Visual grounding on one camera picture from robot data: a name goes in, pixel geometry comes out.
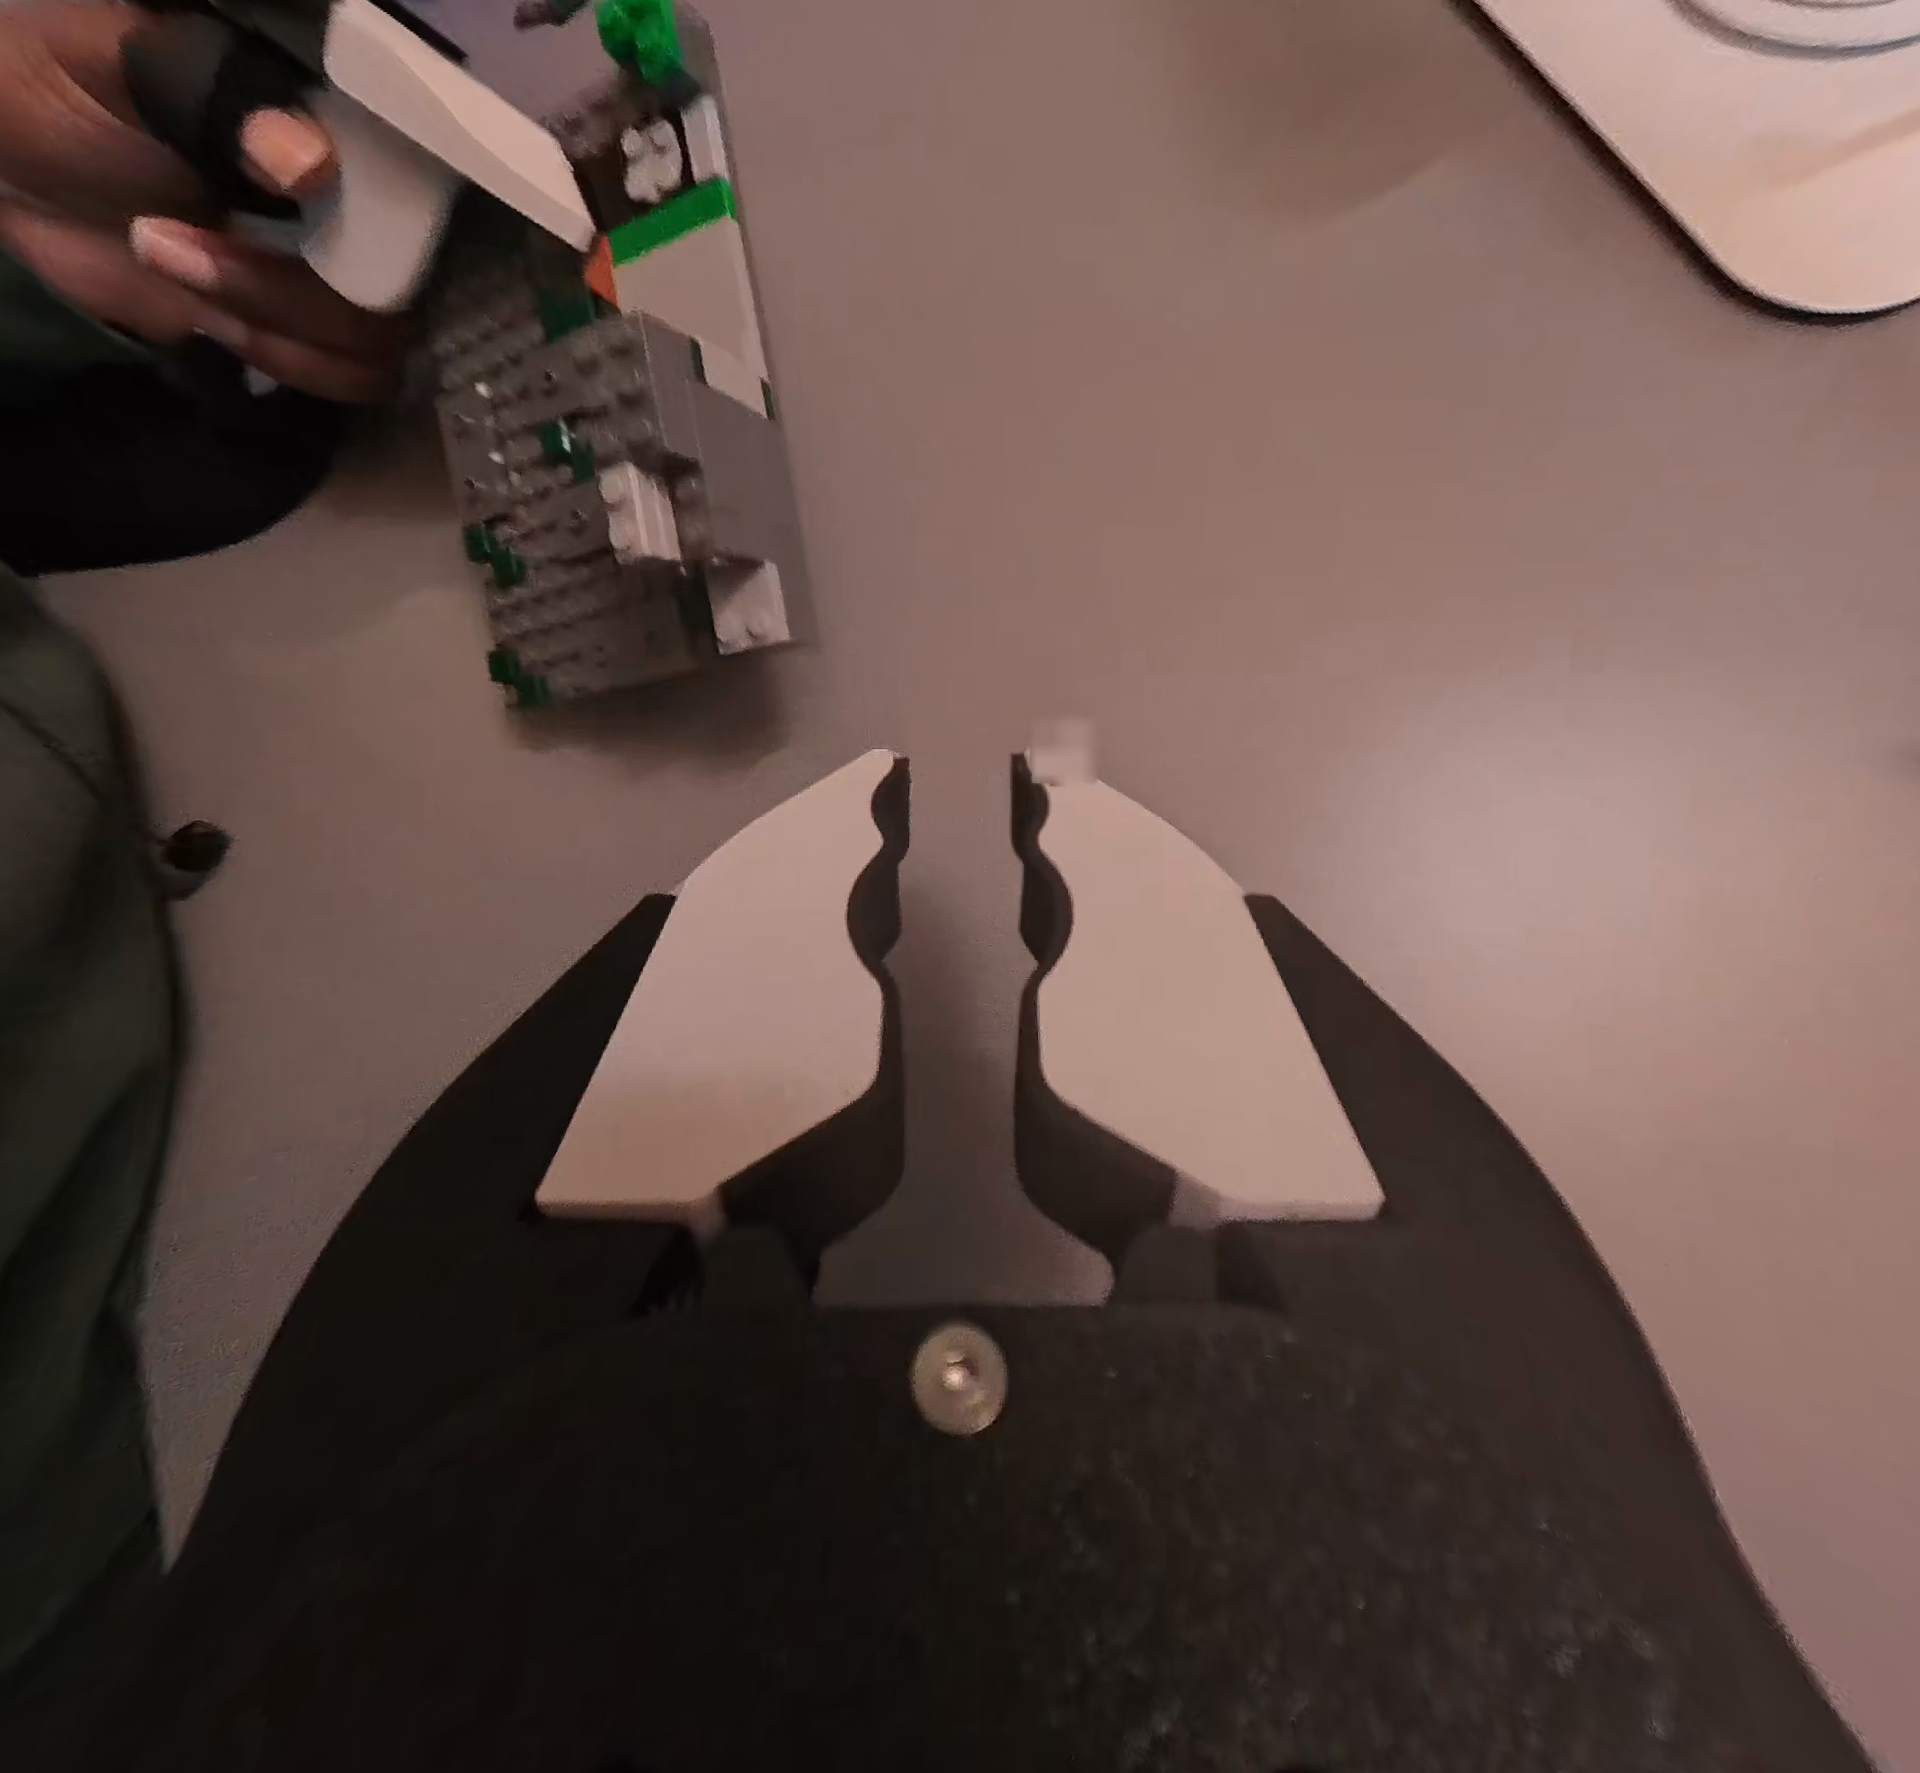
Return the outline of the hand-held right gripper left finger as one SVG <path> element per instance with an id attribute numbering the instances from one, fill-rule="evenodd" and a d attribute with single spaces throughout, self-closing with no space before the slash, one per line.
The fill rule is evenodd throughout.
<path id="1" fill-rule="evenodd" d="M 777 1233 L 805 1279 L 903 1172 L 906 757 L 869 750 L 683 878 L 535 1189 L 547 1219 Z"/>

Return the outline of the person's left hand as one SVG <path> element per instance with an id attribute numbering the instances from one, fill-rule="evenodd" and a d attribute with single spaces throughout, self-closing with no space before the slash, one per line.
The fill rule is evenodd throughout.
<path id="1" fill-rule="evenodd" d="M 191 168 L 137 124 L 119 55 L 143 24 L 109 0 L 4 0 L 4 253 L 119 335 L 204 338 L 279 386 L 389 402 L 401 322 L 221 228 Z"/>

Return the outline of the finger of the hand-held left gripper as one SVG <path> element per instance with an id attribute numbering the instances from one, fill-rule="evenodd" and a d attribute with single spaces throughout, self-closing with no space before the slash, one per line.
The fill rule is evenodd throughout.
<path id="1" fill-rule="evenodd" d="M 561 144 L 372 0 L 331 0 L 328 87 L 467 185 L 586 253 L 595 220 Z"/>

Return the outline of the person's green sweatshirt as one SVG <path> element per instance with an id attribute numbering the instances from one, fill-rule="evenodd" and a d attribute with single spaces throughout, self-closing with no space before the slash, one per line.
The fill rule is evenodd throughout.
<path id="1" fill-rule="evenodd" d="M 2 577 L 2 1665 L 155 1545 L 137 1308 L 182 1058 L 130 730 Z"/>

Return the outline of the white monitor stand base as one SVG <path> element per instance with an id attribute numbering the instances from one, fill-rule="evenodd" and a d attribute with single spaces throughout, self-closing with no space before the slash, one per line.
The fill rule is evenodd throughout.
<path id="1" fill-rule="evenodd" d="M 1918 297 L 1918 0 L 1474 0 L 1733 285 Z"/>

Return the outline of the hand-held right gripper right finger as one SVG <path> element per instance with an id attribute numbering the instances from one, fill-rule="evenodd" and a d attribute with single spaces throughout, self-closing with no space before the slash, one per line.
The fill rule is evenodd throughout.
<path id="1" fill-rule="evenodd" d="M 1147 1233 L 1361 1226 L 1385 1190 L 1246 890 L 1104 781 L 1012 758 L 1016 1174 L 1122 1276 Z"/>

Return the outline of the grey desk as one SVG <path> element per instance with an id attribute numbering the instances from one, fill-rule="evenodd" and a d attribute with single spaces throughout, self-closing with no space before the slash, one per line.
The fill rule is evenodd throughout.
<path id="1" fill-rule="evenodd" d="M 514 101 L 592 37 L 435 23 Z M 1788 1631 L 1916 1770 L 1916 315 L 1724 290 L 1457 0 L 702 0 L 817 641 L 521 727 L 430 420 L 47 589 L 166 821 L 175 1553 L 299 1281 L 645 892 L 906 752 L 908 1163 L 838 1303 L 1092 1301 L 1012 1164 L 1007 760 L 1277 897 L 1528 1144 Z"/>

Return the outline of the grey green toy brick build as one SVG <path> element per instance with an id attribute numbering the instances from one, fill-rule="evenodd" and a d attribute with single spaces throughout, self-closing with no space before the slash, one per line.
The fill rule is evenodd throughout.
<path id="1" fill-rule="evenodd" d="M 445 482 L 492 687 L 584 704 L 804 643 L 790 448 L 708 19 L 592 0 L 605 69 L 546 118 L 586 253 L 459 202 L 427 294 Z"/>

